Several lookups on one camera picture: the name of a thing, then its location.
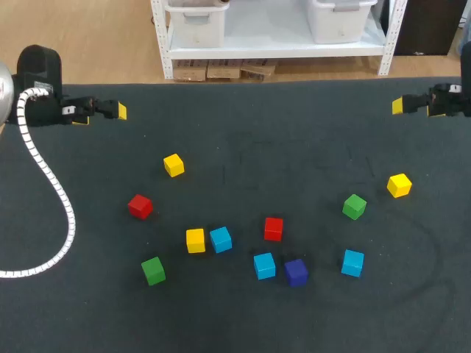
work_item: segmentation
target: blue cube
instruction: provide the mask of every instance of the blue cube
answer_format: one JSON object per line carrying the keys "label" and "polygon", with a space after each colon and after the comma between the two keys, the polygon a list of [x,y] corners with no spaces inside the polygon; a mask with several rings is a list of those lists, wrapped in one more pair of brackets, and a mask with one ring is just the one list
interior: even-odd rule
{"label": "blue cube", "polygon": [[209,232],[211,243],[213,244],[214,251],[225,252],[233,247],[233,241],[230,238],[229,232],[226,227],[222,227],[212,232]]}
{"label": "blue cube", "polygon": [[363,259],[364,255],[362,253],[345,250],[344,265],[341,267],[341,272],[350,276],[360,277]]}
{"label": "blue cube", "polygon": [[285,263],[285,270],[290,286],[297,287],[308,282],[308,269],[301,259]]}
{"label": "blue cube", "polygon": [[258,279],[275,277],[276,267],[271,253],[254,256],[253,264]]}

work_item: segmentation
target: cube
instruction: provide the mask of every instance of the cube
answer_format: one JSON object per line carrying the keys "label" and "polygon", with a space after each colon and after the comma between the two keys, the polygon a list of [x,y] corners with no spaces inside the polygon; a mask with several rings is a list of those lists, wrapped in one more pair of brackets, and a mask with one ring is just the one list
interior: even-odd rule
{"label": "cube", "polygon": [[189,229],[186,231],[186,246],[189,254],[205,252],[205,231],[203,229]]}
{"label": "cube", "polygon": [[351,195],[345,203],[342,212],[351,219],[356,220],[365,212],[366,201],[355,194]]}
{"label": "cube", "polygon": [[283,219],[270,218],[265,220],[265,240],[281,241],[283,234]]}
{"label": "cube", "polygon": [[156,285],[157,283],[165,281],[165,271],[163,270],[162,263],[158,257],[154,257],[151,260],[141,263],[141,266],[149,285]]}
{"label": "cube", "polygon": [[290,286],[298,287],[308,282],[308,269],[301,259],[285,263],[285,270]]}
{"label": "cube", "polygon": [[213,244],[214,251],[225,252],[233,247],[233,241],[230,238],[229,231],[226,227],[215,229],[209,232],[211,243]]}
{"label": "cube", "polygon": [[253,264],[259,280],[275,277],[276,267],[271,253],[267,252],[266,254],[254,256]]}
{"label": "cube", "polygon": [[134,196],[127,206],[133,216],[143,220],[150,215],[153,209],[152,201],[141,195]]}
{"label": "cube", "polygon": [[182,174],[185,171],[183,161],[180,157],[178,157],[178,154],[173,154],[172,156],[164,158],[163,164],[165,165],[165,170],[172,178]]}
{"label": "cube", "polygon": [[405,174],[391,176],[388,181],[388,190],[393,197],[405,196],[411,190],[412,183]]}
{"label": "cube", "polygon": [[345,250],[344,264],[341,267],[341,272],[349,276],[360,277],[363,259],[364,255],[362,253]]}

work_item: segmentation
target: white coiled cable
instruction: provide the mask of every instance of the white coiled cable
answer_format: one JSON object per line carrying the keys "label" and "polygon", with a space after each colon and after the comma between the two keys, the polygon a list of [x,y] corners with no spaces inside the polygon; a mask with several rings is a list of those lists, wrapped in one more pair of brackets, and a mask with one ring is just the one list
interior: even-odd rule
{"label": "white coiled cable", "polygon": [[36,163],[39,165],[39,168],[43,171],[46,175],[47,179],[52,184],[52,187],[56,190],[57,195],[60,198],[60,201],[63,203],[65,212],[67,214],[68,220],[68,233],[67,238],[65,240],[64,245],[60,248],[59,252],[48,262],[43,263],[34,268],[29,268],[27,270],[19,270],[19,271],[2,271],[0,270],[0,278],[20,278],[20,277],[28,277],[33,276],[35,274],[39,274],[44,272],[45,270],[50,269],[56,263],[62,259],[65,254],[67,254],[68,250],[71,248],[72,242],[74,241],[75,237],[75,214],[74,209],[70,201],[68,200],[67,194],[65,193],[62,185],[57,180],[54,173],[52,173],[51,169],[47,166],[46,162],[44,162],[43,158],[39,154],[38,150],[35,147],[35,144],[32,142],[31,135],[29,134],[28,126],[26,125],[26,117],[24,115],[24,110],[26,106],[26,101],[31,97],[36,96],[48,96],[49,92],[43,88],[29,88],[25,90],[22,94],[20,94],[20,98],[18,99],[18,103],[16,105],[16,115],[18,117],[18,125],[20,126],[20,132],[23,136],[23,140],[26,144],[26,147],[29,150],[29,153],[35,159]]}

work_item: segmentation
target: red cube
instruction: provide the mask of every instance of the red cube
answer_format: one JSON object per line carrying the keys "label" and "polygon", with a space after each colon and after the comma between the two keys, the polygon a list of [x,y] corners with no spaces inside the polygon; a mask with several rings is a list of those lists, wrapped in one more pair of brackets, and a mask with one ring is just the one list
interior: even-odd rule
{"label": "red cube", "polygon": [[146,219],[152,212],[152,201],[147,197],[136,195],[127,206],[130,209],[130,213],[140,219]]}
{"label": "red cube", "polygon": [[268,217],[265,221],[265,240],[281,241],[283,219]]}

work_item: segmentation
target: green cube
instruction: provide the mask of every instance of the green cube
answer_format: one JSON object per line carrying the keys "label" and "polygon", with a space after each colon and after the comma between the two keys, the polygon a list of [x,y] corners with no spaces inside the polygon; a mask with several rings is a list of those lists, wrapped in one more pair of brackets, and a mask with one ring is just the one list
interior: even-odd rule
{"label": "green cube", "polygon": [[141,265],[149,285],[156,285],[159,282],[165,281],[165,271],[158,257],[147,260],[145,263],[141,263]]}
{"label": "green cube", "polygon": [[365,212],[366,201],[355,194],[351,195],[345,203],[342,212],[351,219],[356,220]]}

